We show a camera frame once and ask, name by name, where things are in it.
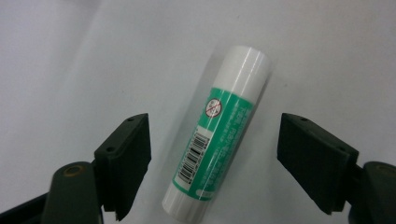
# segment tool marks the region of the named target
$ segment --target green and white cylinder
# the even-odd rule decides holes
[[[269,60],[235,46],[226,55],[201,117],[163,199],[176,220],[201,221],[248,124],[267,79]]]

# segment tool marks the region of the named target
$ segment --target green label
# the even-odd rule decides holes
[[[213,88],[173,183],[192,198],[208,201],[216,192],[253,104]]]

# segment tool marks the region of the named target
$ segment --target white surface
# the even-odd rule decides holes
[[[268,78],[269,68],[270,67],[268,58],[259,50],[247,46],[232,46],[230,47],[230,49],[227,50],[227,54],[225,55],[224,60],[221,63],[219,72],[216,74],[213,87],[232,92],[235,95],[245,100],[248,100],[251,104],[255,105],[260,96],[260,93],[262,92],[265,80]],[[207,114],[208,107],[209,105],[204,106],[204,110],[201,109],[201,111],[203,111],[201,113]],[[196,132],[199,132],[199,129],[199,126],[196,126],[194,128],[194,130],[197,130]],[[212,132],[210,132],[209,138],[213,138]],[[215,147],[211,147],[209,143],[208,148],[215,149],[216,145]],[[222,166],[227,167],[227,164],[228,162],[224,162]],[[176,175],[174,181],[176,181],[177,184],[182,186],[182,188],[184,188],[186,191],[189,191],[191,193],[191,190],[189,190],[190,185],[181,179],[177,179],[178,177]],[[193,182],[201,181],[200,178],[195,179],[193,178],[193,176],[192,179],[194,179]],[[207,189],[199,189],[196,191],[196,194],[200,198],[202,196],[203,190]],[[173,180],[171,181],[170,186],[163,198],[163,209],[166,211],[166,213],[174,217],[176,220],[187,223],[199,223],[203,215],[205,214],[208,204],[209,201],[196,200],[190,197],[190,195],[187,195],[186,193],[177,189],[173,183]]]
[[[280,115],[312,119],[359,165],[396,163],[393,0],[1,1],[0,210],[149,112],[153,159],[122,223],[175,223],[161,200],[230,44],[274,72],[203,223],[347,223],[348,206],[323,214],[276,160]]]

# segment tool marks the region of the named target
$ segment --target round icon on label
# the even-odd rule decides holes
[[[220,100],[213,98],[206,105],[206,115],[210,118],[214,118],[221,112]]]

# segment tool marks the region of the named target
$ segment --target glue stick cap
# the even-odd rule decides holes
[[[224,58],[213,87],[230,91],[255,105],[267,79],[269,64],[259,50],[234,46]]]
[[[269,71],[269,61],[260,51],[235,46],[224,58],[213,87],[229,91],[256,104]],[[173,182],[163,198],[163,209],[184,223],[199,223],[209,201],[200,201],[180,191]]]

